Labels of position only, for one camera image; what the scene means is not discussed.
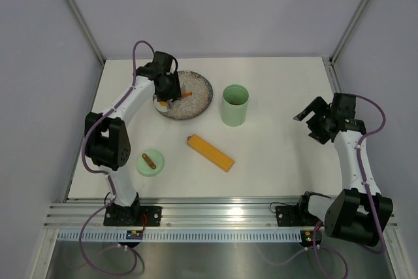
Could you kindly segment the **metal food tongs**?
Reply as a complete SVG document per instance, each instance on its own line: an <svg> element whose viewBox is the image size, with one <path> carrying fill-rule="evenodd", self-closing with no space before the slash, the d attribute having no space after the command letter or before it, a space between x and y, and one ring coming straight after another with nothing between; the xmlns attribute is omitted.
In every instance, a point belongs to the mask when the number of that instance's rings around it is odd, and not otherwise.
<svg viewBox="0 0 418 279"><path fill-rule="evenodd" d="M170 100L168 101L161 101L160 106L163 107L166 111L169 111L173 108L174 104L170 103Z"/></svg>

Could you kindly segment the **toy fried egg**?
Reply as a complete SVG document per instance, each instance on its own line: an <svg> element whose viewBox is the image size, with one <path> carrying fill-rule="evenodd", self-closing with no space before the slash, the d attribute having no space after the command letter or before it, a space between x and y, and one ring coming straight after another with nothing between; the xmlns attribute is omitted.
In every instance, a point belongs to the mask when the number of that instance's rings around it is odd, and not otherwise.
<svg viewBox="0 0 418 279"><path fill-rule="evenodd" d="M172 110L172 101L158 101L157 99L153 101L155 109L159 112L169 112Z"/></svg>

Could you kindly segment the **toy orange chicken drumstick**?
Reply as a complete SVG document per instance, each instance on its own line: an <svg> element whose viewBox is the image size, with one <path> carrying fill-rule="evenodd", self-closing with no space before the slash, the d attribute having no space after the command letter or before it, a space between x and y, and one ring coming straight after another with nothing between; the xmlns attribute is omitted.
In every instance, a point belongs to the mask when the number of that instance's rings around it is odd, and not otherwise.
<svg viewBox="0 0 418 279"><path fill-rule="evenodd" d="M186 97L189 97L189 96L192 96L192 95L193 95L193 92L186 92L186 93L182 94L182 98L186 98Z"/></svg>

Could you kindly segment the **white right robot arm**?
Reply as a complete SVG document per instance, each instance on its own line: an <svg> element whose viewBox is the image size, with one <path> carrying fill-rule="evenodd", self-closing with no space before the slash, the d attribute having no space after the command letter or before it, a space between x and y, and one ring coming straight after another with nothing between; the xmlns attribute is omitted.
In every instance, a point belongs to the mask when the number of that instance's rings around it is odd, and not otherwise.
<svg viewBox="0 0 418 279"><path fill-rule="evenodd" d="M332 103L316 97L294 119L308 114L309 136L320 144L333 143L342 174L342 191L331 199L307 191L300 197L296 214L300 222L322 222L327 236L374 247L383 242L383 230L393 213L393 201L384 197L374 180L366 140L383 128L367 131L355 117L357 96L335 93Z"/></svg>

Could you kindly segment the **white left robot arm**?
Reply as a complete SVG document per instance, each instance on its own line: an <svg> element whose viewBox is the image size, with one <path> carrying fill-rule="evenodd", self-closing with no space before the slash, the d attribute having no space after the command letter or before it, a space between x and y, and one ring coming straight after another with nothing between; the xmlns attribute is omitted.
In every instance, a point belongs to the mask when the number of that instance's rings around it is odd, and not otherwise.
<svg viewBox="0 0 418 279"><path fill-rule="evenodd" d="M97 169L87 170L103 174L110 189L105 225L134 225L141 217L140 199L127 168L131 153L127 126L147 100L171 102L181 97L178 61L156 51L149 63L133 68L133 82L124 94L103 112L86 116L82 163L90 158Z"/></svg>

